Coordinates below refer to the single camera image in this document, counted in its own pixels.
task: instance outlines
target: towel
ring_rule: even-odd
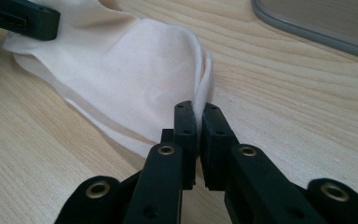
[[[33,2],[61,13],[57,38],[8,33],[4,48],[108,137],[146,157],[187,100],[200,127],[212,57],[191,31],[139,19],[115,0]]]

